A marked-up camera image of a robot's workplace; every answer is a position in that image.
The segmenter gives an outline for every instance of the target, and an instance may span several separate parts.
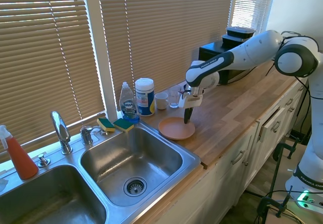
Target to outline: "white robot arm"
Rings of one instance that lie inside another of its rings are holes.
[[[186,72],[190,92],[183,94],[179,103],[185,108],[184,122],[190,118],[192,108],[201,104],[203,89],[212,82],[211,76],[219,78],[220,70],[251,69],[273,57],[281,74],[308,77],[312,104],[312,136],[286,189],[302,192],[292,193],[294,199],[310,200],[305,205],[298,202],[299,206],[323,214],[323,194],[311,194],[323,193],[323,54],[318,52],[314,39],[297,36],[284,41],[278,32],[269,30],[206,62],[194,63]]]

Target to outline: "dawn dish soap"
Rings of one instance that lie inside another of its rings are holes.
[[[139,122],[139,112],[136,99],[127,82],[123,82],[122,84],[119,106],[123,119],[131,123]]]

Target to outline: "sink drain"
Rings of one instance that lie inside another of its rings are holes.
[[[130,178],[124,185],[127,195],[135,197],[141,195],[147,188],[146,181],[141,177]]]

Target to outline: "sink basin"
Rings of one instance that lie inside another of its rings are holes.
[[[81,158],[84,169],[118,206],[139,202],[182,164],[178,151],[140,127],[89,149]]]
[[[0,196],[0,223],[105,223],[106,210],[70,165],[46,171]]]

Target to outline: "scrub sponge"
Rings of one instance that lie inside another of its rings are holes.
[[[118,128],[124,132],[130,131],[134,127],[134,125],[132,123],[130,123],[122,118],[113,122],[113,125],[115,125],[116,128]]]
[[[101,126],[105,132],[114,132],[116,128],[106,118],[98,118],[96,122]]]

